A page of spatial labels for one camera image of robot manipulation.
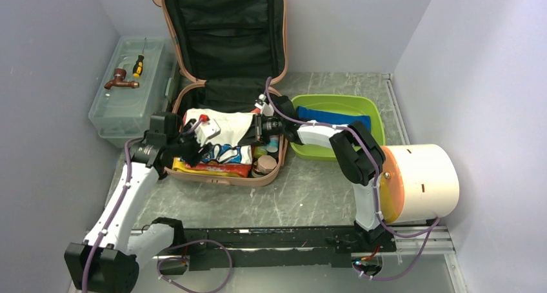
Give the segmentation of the white shirt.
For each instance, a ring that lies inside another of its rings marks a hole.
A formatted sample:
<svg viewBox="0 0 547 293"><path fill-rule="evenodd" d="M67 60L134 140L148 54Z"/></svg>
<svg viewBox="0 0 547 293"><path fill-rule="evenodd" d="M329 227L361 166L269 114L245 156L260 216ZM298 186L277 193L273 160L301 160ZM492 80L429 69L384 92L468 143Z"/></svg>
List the white shirt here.
<svg viewBox="0 0 547 293"><path fill-rule="evenodd" d="M210 151L201 162L251 165L251 145L240 145L239 142L252 125L254 115L250 112L224 113L208 108L191 108L184 114L184 124L193 119L198 121L201 114L213 119L221 128L221 133L207 142Z"/></svg>

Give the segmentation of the blue towel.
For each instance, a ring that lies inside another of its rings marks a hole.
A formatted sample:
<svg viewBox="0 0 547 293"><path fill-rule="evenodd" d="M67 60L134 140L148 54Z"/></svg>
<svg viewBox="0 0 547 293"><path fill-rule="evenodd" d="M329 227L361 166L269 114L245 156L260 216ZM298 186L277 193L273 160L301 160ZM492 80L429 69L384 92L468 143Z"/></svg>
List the blue towel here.
<svg viewBox="0 0 547 293"><path fill-rule="evenodd" d="M303 106L298 106L296 108L296 112L302 120L304 119L314 120L317 122L329 123L332 125L349 125L350 123L353 123L354 121L360 121L365 125L365 127L369 131L372 130L372 121L370 116L367 116L367 115L351 116L351 115L340 114L335 112L314 110L314 109L306 108Z"/></svg>

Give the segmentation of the pink hard-shell suitcase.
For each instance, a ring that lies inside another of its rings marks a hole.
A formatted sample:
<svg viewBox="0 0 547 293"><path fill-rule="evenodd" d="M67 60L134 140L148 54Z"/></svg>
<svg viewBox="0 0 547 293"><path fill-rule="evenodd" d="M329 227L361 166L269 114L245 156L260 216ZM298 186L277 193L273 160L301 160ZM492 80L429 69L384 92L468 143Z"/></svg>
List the pink hard-shell suitcase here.
<svg viewBox="0 0 547 293"><path fill-rule="evenodd" d="M246 178L221 177L172 170L165 172L188 181L262 187L271 183L284 162L287 138L279 137L279 151L267 155L277 160L265 176L255 175L255 101L260 94L282 97L274 88L288 69L286 55L286 4L284 0L157 0L174 42L180 72L190 80L178 95L171 113L181 116L191 108L218 112L250 112L252 125L240 140L251 145L252 164Z"/></svg>

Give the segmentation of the green plastic tray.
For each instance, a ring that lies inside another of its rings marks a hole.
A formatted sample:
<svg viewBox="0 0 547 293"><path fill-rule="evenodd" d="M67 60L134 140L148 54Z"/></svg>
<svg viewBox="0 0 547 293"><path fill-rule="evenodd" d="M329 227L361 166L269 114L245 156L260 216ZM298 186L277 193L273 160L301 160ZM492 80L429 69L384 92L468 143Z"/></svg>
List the green plastic tray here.
<svg viewBox="0 0 547 293"><path fill-rule="evenodd" d="M372 136L379 145L386 143L384 125L380 113L374 102L366 97L335 94L306 94L298 95L292 99L294 107L304 107L309 110L317 110L347 116L366 116L363 123L367 126ZM314 161L334 161L335 155L329 148L315 145L291 144L298 157Z"/></svg>

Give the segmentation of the cream appliance with orange rim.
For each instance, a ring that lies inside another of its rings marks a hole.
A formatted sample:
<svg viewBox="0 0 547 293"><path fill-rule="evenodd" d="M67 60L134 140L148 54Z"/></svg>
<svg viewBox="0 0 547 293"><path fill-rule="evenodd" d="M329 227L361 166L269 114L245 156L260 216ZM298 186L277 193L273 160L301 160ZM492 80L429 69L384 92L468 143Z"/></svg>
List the cream appliance with orange rim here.
<svg viewBox="0 0 547 293"><path fill-rule="evenodd" d="M459 180L439 145L383 146L386 156L379 182L380 210L391 223L442 218L456 208Z"/></svg>

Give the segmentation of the red printed package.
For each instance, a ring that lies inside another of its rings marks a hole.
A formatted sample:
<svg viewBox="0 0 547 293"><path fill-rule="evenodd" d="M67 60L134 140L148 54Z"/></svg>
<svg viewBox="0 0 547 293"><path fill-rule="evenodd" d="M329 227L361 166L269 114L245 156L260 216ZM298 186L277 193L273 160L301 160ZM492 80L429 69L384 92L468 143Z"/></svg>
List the red printed package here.
<svg viewBox="0 0 547 293"><path fill-rule="evenodd" d="M203 164L199 163L191 167L188 163L181 162L177 169L182 172L202 174L221 177L243 177L246 178L251 170L251 165L242 164Z"/></svg>

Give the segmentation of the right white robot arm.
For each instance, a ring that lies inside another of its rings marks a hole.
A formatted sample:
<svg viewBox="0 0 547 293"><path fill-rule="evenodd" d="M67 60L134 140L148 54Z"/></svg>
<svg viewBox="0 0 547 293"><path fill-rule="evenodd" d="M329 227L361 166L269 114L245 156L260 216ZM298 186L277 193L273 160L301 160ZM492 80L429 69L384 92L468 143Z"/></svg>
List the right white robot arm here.
<svg viewBox="0 0 547 293"><path fill-rule="evenodd" d="M287 97L261 94L257 105L264 112L273 110L275 125L262 122L262 136L282 134L297 145L313 145L333 151L335 159L352 184L355 195L355 223L361 228L355 242L363 251L373 250L385 231L379 202L379 175L386 156L363 122L332 125L300 119Z"/></svg>

